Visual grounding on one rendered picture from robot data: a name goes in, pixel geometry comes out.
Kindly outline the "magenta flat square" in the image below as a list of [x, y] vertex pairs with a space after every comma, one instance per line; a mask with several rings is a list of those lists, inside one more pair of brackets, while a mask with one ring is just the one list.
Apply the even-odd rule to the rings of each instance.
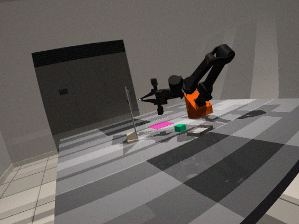
[[157, 123], [157, 124], [151, 125], [149, 127], [153, 128], [153, 129], [160, 129], [162, 127], [165, 127], [165, 126], [168, 126], [168, 125], [171, 125], [171, 124], [173, 124], [173, 123], [171, 123], [171, 122], [161, 122], [161, 123]]

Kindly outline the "green cube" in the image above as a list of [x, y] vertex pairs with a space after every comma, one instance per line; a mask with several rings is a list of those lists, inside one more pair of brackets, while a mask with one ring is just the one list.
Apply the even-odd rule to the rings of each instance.
[[176, 132], [183, 132], [186, 130], [185, 124], [178, 124], [175, 126], [175, 131]]

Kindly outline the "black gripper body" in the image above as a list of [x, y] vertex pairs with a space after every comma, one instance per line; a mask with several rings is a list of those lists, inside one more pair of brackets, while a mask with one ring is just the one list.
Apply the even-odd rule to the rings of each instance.
[[[159, 91], [158, 88], [157, 88], [157, 85], [158, 85], [157, 79], [152, 78], [151, 79], [151, 84], [154, 87], [154, 89], [152, 89], [152, 92], [153, 92], [153, 94], [155, 94], [156, 91]], [[170, 88], [167, 88], [167, 89], [169, 89], [169, 92], [167, 92], [167, 95], [170, 96], [170, 99], [172, 99]], [[163, 107], [162, 107], [162, 105], [160, 105], [160, 101], [157, 101], [156, 99], [154, 101], [155, 101], [155, 104], [158, 105], [158, 108], [157, 108], [158, 115], [162, 115], [163, 114]]]

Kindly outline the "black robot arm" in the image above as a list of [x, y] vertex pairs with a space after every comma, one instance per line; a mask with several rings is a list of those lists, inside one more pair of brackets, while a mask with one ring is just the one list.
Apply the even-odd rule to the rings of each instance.
[[[214, 57], [214, 54], [216, 54], [216, 57]], [[215, 47], [212, 52], [206, 54], [205, 59], [190, 77], [183, 79], [181, 75], [171, 75], [168, 82], [172, 99], [178, 97], [182, 99], [184, 92], [191, 95], [198, 89], [199, 95], [193, 100], [199, 107], [206, 105], [206, 101], [209, 102], [209, 100], [213, 98], [211, 93], [213, 91], [215, 80], [219, 76], [224, 65], [231, 62], [234, 56], [235, 52], [227, 44], [222, 44]], [[210, 68], [211, 71], [205, 81], [198, 84]], [[170, 99], [170, 96], [167, 95], [167, 92], [169, 92], [169, 89], [159, 89], [159, 91], [155, 92], [156, 100], [160, 101], [161, 105], [168, 104], [167, 100]]]

